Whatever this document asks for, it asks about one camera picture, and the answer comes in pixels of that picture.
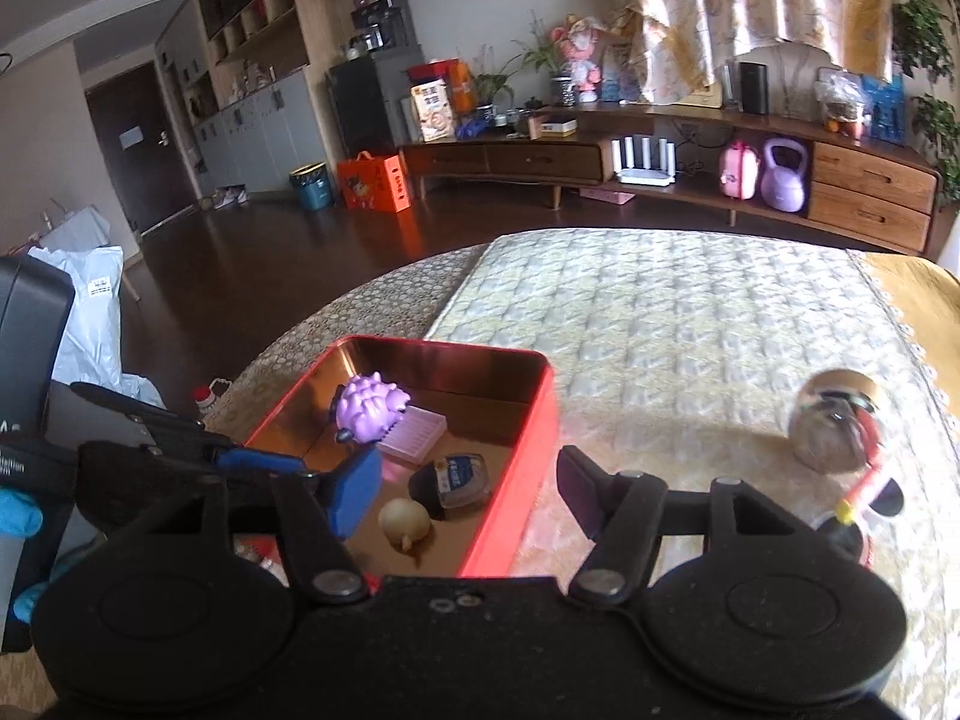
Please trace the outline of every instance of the white plastic bag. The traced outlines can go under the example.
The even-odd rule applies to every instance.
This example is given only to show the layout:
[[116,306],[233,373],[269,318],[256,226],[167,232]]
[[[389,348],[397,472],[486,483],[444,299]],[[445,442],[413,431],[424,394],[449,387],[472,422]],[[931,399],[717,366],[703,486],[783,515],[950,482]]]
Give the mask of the white plastic bag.
[[124,373],[120,362],[120,247],[93,251],[47,251],[32,248],[30,256],[64,271],[76,296],[56,353],[55,381],[90,382],[163,408],[157,388],[142,376]]

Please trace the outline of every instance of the black refrigerator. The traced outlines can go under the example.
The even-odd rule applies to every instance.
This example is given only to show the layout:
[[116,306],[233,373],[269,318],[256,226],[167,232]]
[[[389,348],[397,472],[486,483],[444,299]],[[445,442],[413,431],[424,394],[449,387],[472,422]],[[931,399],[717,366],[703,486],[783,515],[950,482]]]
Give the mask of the black refrigerator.
[[403,100],[407,69],[424,64],[420,46],[381,49],[330,68],[329,88],[347,155],[390,156],[410,143]]

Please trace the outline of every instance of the vase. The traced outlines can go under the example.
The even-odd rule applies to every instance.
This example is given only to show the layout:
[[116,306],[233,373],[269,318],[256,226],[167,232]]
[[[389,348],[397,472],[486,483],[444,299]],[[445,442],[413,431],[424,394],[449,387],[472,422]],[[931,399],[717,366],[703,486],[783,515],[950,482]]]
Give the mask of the vase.
[[577,101],[570,76],[554,76],[550,79],[550,101],[554,105],[570,107]]

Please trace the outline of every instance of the red tin box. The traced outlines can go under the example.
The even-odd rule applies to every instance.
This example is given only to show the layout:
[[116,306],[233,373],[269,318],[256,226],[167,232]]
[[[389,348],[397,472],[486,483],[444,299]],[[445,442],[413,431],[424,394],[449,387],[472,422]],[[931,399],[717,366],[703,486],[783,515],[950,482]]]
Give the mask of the red tin box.
[[347,549],[373,576],[506,576],[520,546],[544,474],[557,456],[553,370],[536,352],[403,338],[347,336],[335,341],[253,432],[247,445],[303,457],[311,469],[332,469],[346,450],[328,425],[330,400],[350,376],[379,371],[411,403],[442,413],[448,432],[428,456],[478,452],[491,474],[486,506],[444,522],[409,554],[397,552],[376,516],[388,500],[406,497],[416,468],[384,461],[383,488]]

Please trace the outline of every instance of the mattress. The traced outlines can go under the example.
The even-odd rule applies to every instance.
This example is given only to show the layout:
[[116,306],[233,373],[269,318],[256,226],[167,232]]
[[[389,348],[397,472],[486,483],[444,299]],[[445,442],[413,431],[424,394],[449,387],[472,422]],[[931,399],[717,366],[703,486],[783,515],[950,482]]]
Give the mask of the mattress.
[[[427,338],[544,353],[562,442],[608,471],[642,470],[682,490],[738,477],[807,522],[853,477],[793,459],[785,428],[796,392],[831,367],[880,382],[888,463],[907,504],[875,531],[875,571],[910,626],[884,697],[910,718],[960,712],[956,424],[864,255],[715,233],[521,233],[490,246]],[[699,548],[667,541],[661,570]],[[568,581],[588,550],[546,479],[514,573]]]

